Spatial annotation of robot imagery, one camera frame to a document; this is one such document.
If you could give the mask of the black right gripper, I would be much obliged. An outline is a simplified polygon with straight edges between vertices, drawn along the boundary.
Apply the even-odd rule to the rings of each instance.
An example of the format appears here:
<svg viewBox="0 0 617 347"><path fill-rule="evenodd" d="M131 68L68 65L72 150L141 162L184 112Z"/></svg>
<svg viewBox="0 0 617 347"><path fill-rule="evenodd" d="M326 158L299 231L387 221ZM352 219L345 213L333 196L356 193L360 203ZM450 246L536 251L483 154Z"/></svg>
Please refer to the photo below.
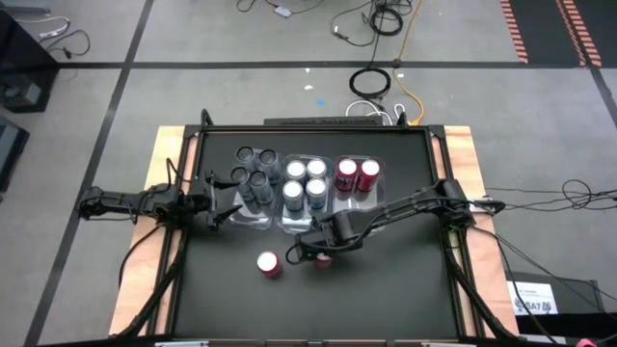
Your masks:
<svg viewBox="0 0 617 347"><path fill-rule="evenodd" d="M294 249L299 258L316 258L352 252L363 246L364 213L339 211L322 220L313 219L308 231L295 236Z"/></svg>

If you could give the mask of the dark grey case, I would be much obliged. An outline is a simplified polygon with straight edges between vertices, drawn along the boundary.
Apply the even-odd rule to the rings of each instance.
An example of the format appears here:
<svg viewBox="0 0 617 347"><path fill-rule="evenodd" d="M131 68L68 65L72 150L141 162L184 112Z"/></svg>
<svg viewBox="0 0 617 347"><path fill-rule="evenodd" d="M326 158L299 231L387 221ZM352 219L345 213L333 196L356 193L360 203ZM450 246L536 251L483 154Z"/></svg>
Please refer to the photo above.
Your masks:
<svg viewBox="0 0 617 347"><path fill-rule="evenodd" d="M0 193L5 193L30 133L0 115Z"/></svg>

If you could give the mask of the light wooden side board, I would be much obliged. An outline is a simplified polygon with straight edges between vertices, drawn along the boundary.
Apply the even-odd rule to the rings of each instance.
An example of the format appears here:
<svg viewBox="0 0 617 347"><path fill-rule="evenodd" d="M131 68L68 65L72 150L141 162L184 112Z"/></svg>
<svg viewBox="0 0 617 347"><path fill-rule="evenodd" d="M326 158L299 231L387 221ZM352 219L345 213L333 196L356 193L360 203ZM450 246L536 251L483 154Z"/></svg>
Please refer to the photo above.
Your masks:
<svg viewBox="0 0 617 347"><path fill-rule="evenodd" d="M158 128L150 154L145 183L147 188L167 181L167 159L174 161L183 178L190 177L190 170L184 169L182 165L192 165L194 160L182 159L180 154L184 149L194 154L197 141L192 139L185 143L184 132L184 126ZM124 266L122 283L109 329L110 334L118 334L128 327L153 292L158 272L167 270L165 257L175 256L180 232L177 230L167 233L163 228L154 227L155 222L145 218L139 220L133 228L131 245L135 251L128 257Z"/></svg>
<svg viewBox="0 0 617 347"><path fill-rule="evenodd" d="M438 177L452 174L461 184L468 198L477 199L486 195L471 130L467 126L447 126L444 129L448 158L442 156L440 139L432 139ZM516 317L496 239L493 219L486 213L474 215L472 227L462 244L454 250L458 262L470 265L475 288L493 315L512 334L518 334Z"/></svg>

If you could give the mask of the black cabinet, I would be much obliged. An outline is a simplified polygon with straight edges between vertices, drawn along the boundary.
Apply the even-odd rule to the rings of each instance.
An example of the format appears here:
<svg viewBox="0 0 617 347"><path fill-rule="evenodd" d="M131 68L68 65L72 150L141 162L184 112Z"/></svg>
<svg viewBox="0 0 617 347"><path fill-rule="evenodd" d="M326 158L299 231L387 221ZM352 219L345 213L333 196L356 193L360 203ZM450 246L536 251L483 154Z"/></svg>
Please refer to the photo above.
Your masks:
<svg viewBox="0 0 617 347"><path fill-rule="evenodd" d="M0 10L0 106L14 114L43 112L59 70L59 63Z"/></svg>

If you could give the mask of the white and blue Spindrift can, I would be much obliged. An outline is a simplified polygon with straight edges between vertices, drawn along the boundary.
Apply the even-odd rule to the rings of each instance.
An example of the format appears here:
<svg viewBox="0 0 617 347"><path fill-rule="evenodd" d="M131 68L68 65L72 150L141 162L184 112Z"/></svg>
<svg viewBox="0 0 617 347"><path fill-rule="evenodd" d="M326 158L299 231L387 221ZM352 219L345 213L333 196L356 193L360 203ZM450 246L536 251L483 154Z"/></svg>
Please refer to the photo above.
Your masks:
<svg viewBox="0 0 617 347"><path fill-rule="evenodd" d="M295 180L301 184L305 184L307 180L307 167L304 162L300 160L290 161L285 168L286 178L288 180Z"/></svg>
<svg viewBox="0 0 617 347"><path fill-rule="evenodd" d="M296 212L304 208L304 187L296 180L288 180L282 187L284 206L288 211Z"/></svg>
<svg viewBox="0 0 617 347"><path fill-rule="evenodd" d="M321 178L312 178L306 185L308 206L311 209L321 209L326 205L328 185Z"/></svg>
<svg viewBox="0 0 617 347"><path fill-rule="evenodd" d="M325 180L328 173L328 167L324 160L313 158L307 163L307 174L310 179Z"/></svg>

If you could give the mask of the black box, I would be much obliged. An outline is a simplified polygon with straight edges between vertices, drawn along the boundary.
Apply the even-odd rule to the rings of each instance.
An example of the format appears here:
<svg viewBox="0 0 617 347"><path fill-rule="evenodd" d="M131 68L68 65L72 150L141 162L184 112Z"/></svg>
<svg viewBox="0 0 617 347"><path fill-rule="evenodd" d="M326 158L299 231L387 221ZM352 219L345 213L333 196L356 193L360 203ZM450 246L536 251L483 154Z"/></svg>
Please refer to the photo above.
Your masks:
<svg viewBox="0 0 617 347"><path fill-rule="evenodd" d="M550 284L558 308L557 314L602 313L604 311L604 302L594 280L554 278L550 275L522 272L513 272L511 275L507 275L506 278L507 281L510 280L513 283L523 281ZM524 318L522 323L517 323L519 332L530 341L549 342L550 340L544 334L534 333L537 327L528 318L529 314L532 313L527 307L525 310L527 315L515 314L517 318ZM550 330L550 325L541 319L541 316L544 315L532 315L536 317L547 331Z"/></svg>

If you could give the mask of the black power strip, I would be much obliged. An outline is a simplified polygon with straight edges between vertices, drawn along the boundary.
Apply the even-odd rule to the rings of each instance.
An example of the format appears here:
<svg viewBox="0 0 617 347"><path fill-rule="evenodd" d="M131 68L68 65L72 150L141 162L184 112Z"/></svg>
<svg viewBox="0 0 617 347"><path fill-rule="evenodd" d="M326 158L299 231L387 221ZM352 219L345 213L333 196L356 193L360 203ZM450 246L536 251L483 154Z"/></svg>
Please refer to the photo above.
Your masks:
<svg viewBox="0 0 617 347"><path fill-rule="evenodd" d="M378 116L318 117L318 118L275 118L265 119L268 126L377 126L383 121Z"/></svg>

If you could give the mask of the black floor mat orange stripes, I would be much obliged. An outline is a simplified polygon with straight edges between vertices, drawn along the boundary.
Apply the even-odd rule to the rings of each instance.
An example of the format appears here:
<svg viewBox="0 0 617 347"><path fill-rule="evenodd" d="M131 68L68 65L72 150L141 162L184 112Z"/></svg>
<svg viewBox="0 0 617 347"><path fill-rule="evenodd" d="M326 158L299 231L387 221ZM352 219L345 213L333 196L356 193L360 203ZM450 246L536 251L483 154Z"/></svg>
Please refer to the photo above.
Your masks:
<svg viewBox="0 0 617 347"><path fill-rule="evenodd" d="M499 0L519 60L617 68L617 0Z"/></svg>

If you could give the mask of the clear plastic bin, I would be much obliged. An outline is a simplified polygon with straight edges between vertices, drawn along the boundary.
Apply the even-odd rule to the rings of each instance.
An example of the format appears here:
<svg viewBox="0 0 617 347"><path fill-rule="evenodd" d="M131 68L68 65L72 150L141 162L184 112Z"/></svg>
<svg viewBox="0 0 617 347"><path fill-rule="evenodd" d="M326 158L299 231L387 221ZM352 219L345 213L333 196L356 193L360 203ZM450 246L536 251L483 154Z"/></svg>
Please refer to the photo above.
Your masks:
<svg viewBox="0 0 617 347"><path fill-rule="evenodd" d="M326 205L323 208L316 209L316 210L311 209L309 207L308 195L306 193L306 185L310 181L310 178L309 176L307 176L306 183L302 184L304 187L304 208L296 212L288 211L284 206L283 195L282 195L282 187L284 183L288 181L288 179L286 178L286 174L285 174L285 168L287 164L292 160L300 160L304 162L305 165L307 166L307 163L309 162L309 160L313 158L320 158L324 160L328 167L328 173L327 173L326 179L324 180L328 185L328 195L327 195ZM332 198L333 175L334 175L334 162L329 158L322 157L322 156L316 156L316 155L308 155L308 154L290 154L284 158L282 182L280 183L280 187L278 188L280 197L281 197L281 202L279 203L279 206L280 206L279 211L281 212L279 223L284 232L289 233L289 234L298 234L301 232L308 231L309 225L311 224L311 221L313 219L318 219L319 217L325 216L328 212L332 210L331 205L332 205L332 199L333 199Z"/></svg>
<svg viewBox="0 0 617 347"><path fill-rule="evenodd" d="M263 149L260 149L260 148L253 147L253 149L255 150L257 157L263 151ZM278 184L271 185L273 188L273 193L274 193L273 201L265 205L259 204L256 201L256 199L251 200L251 201L244 201L239 196L236 190L235 195L233 197L233 203L241 205L242 208L238 210L236 213L234 213L233 215L231 215L230 221L233 225L253 228L257 230L265 230L265 229L268 229L272 225L274 216L277 212L278 203L280 199L278 188L279 188L280 183L282 182L282 160L281 160L280 155L279 155L279 159L281 163L281 180L279 181ZM237 164L236 160L235 160L234 166L232 167L232 170L235 167L241 167ZM261 168L259 167L259 161L258 161L258 167L255 171L261 171Z"/></svg>
<svg viewBox="0 0 617 347"><path fill-rule="evenodd" d="M350 191L340 191L334 186L333 188L333 212L337 212L339 210L347 210L347 209L370 209L386 202L386 184L385 184L385 163L378 157L370 157L370 156L362 156L362 155L348 155L348 156L339 156L335 163L343 158L351 158L355 160L358 164L358 176L356 180L356 184L354 188ZM357 187L358 178L360 174L361 164L364 160L373 159L376 160L381 167L381 172L379 174L379 178L373 187L373 189L369 192L360 191Z"/></svg>

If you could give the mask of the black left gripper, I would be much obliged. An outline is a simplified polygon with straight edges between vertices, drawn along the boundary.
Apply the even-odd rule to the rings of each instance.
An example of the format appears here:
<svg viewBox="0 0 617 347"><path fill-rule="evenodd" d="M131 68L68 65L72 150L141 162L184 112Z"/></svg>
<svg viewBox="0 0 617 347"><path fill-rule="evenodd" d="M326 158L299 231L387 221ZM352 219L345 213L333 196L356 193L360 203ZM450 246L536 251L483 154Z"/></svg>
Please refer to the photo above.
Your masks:
<svg viewBox="0 0 617 347"><path fill-rule="evenodd" d="M191 197L192 213L195 215L197 225L210 230L218 230L225 220L242 208L236 204L233 207L220 210L212 209L212 188L228 189L239 185L239 181L223 179L213 171L205 173L201 180L201 192Z"/></svg>

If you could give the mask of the white paper label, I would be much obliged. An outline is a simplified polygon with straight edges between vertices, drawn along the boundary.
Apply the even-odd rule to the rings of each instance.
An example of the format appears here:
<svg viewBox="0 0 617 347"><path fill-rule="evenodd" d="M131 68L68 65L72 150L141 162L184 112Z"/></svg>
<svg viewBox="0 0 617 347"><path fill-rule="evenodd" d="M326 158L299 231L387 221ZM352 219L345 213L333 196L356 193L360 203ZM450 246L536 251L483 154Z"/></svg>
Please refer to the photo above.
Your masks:
<svg viewBox="0 0 617 347"><path fill-rule="evenodd" d="M527 315L526 307L534 315L558 313L550 284L523 281L513 283L509 280L507 286L516 315Z"/></svg>

